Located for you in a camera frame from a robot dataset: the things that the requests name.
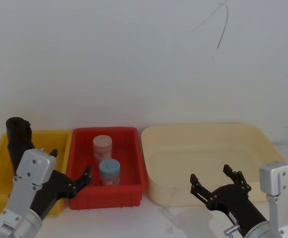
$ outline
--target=white table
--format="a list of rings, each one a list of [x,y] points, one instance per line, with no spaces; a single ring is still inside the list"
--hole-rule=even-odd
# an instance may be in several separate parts
[[[278,149],[288,161],[288,147]],[[268,219],[268,204],[255,205]],[[67,208],[56,217],[47,217],[36,238],[224,238],[223,230],[230,226],[220,212],[205,207],[162,208],[145,195],[139,207]]]

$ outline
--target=robotic arm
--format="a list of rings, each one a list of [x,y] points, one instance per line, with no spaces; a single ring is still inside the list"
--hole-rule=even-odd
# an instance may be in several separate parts
[[[261,190],[270,204],[270,221],[249,200],[250,185],[241,171],[233,172],[225,165],[223,172],[233,184],[219,187],[214,192],[204,188],[195,174],[191,175],[191,193],[211,211],[225,213],[233,226],[224,234],[233,238],[239,231],[244,238],[288,238],[288,164],[275,162],[260,168]]]
[[[15,176],[13,190],[0,214],[0,238],[33,238],[57,200],[74,198],[91,183],[91,166],[72,181],[53,170],[57,150],[47,154],[34,148],[29,122],[11,118],[6,127]]]

